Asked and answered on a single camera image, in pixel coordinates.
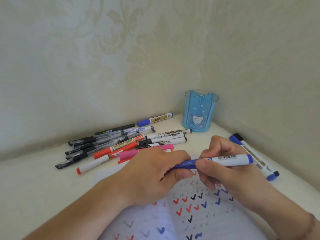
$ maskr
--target blue marker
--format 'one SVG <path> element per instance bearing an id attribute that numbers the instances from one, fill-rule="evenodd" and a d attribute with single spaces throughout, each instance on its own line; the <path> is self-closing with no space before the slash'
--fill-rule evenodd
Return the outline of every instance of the blue marker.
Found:
<path id="1" fill-rule="evenodd" d="M 139 121 L 139 122 L 137 122 L 137 125 L 139 127 L 141 127 L 141 126 L 152 124 L 152 123 L 157 122 L 157 121 L 161 121 L 161 120 L 166 120 L 166 119 L 172 118 L 173 116 L 174 116 L 173 113 L 166 113 L 166 114 L 162 114 L 162 115 L 150 118 L 150 119 L 145 119 L 145 120 Z"/>
<path id="2" fill-rule="evenodd" d="M 225 167 L 249 165 L 254 162 L 252 156 L 249 154 L 219 156 L 219 157 L 210 157 L 210 158 L 204 158 L 204 159 L 219 163 Z M 198 159 L 184 161 L 178 165 L 175 165 L 172 169 L 178 169 L 178 168 L 196 169 L 197 160 Z"/>
<path id="3" fill-rule="evenodd" d="M 273 180 L 275 180 L 275 179 L 277 178 L 277 176 L 276 176 L 273 172 L 271 172 L 268 168 L 266 168 L 266 167 L 264 167 L 263 165 L 261 165 L 261 164 L 258 162 L 258 160 L 256 160 L 255 155 L 254 155 L 250 150 L 248 150 L 247 147 L 246 147 L 244 144 L 242 144 L 241 141 L 239 141 L 239 140 L 237 139 L 237 137 L 235 137 L 234 135 L 232 135 L 232 136 L 229 137 L 229 140 L 232 141 L 232 142 L 235 143 L 235 144 L 238 144 L 238 145 L 242 146 L 243 149 L 245 149 L 246 152 L 249 153 L 249 154 L 252 156 L 254 164 L 260 169 L 261 173 L 263 174 L 263 176 L 264 176 L 268 181 L 273 181 Z"/>

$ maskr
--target forearm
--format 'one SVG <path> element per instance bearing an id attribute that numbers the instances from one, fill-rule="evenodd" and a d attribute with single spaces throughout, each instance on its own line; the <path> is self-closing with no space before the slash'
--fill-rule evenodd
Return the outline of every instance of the forearm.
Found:
<path id="1" fill-rule="evenodd" d="M 97 239 L 127 206 L 121 190 L 111 184 L 114 184 L 112 177 L 102 180 L 25 240 Z"/>
<path id="2" fill-rule="evenodd" d="M 257 212 L 274 230 L 281 240 L 297 239 L 303 236 L 311 224 L 310 213 L 302 209 L 285 195 L 274 190 L 272 197 Z M 320 223 L 315 222 L 308 240 L 320 238 Z"/>

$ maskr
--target hand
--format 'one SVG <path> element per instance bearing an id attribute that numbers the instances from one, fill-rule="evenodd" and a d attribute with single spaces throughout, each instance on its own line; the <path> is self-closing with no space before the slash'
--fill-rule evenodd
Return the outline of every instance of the hand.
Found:
<path id="1" fill-rule="evenodd" d="M 247 154 L 240 145 L 220 136 L 213 136 L 209 149 L 204 150 L 199 158 Z M 265 179 L 254 164 L 246 166 L 224 167 L 216 162 L 198 160 L 196 162 L 200 180 L 211 191 L 215 185 L 224 187 L 244 207 L 256 212 L 269 197 L 275 196 L 277 190 Z"/>
<path id="2" fill-rule="evenodd" d="M 186 151 L 164 152 L 159 148 L 146 148 L 114 174 L 115 181 L 129 200 L 128 206 L 146 205 L 165 197 L 179 180 L 193 176 L 188 169 L 168 172 L 190 159 Z"/>

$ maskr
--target left hand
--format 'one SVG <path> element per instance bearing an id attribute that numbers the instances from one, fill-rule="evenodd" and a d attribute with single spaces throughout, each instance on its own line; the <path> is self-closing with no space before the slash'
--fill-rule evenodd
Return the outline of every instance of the left hand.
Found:
<path id="1" fill-rule="evenodd" d="M 169 169 L 190 160 L 186 151 L 164 152 L 159 148 L 146 148 L 133 157 L 126 166 L 112 175 L 127 205 L 146 205 L 166 196 L 179 181 L 192 177 L 189 169 Z"/>

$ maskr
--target pile of pens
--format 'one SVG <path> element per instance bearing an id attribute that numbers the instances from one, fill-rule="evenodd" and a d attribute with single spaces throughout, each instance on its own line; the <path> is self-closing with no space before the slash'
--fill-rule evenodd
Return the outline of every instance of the pile of pens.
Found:
<path id="1" fill-rule="evenodd" d="M 120 162 L 130 160 L 139 150 L 144 148 L 173 149 L 173 145 L 187 141 L 185 134 L 191 133 L 191 129 L 155 134 L 156 131 L 153 126 L 141 127 L 172 117 L 173 113 L 166 113 L 137 122 L 139 128 L 130 129 L 135 127 L 135 124 L 129 124 L 106 129 L 90 137 L 69 141 L 68 144 L 73 148 L 65 152 L 66 160 L 55 165 L 55 167 L 62 169 L 93 155 L 94 161 L 76 169 L 78 174 L 82 174 L 119 155 Z"/>

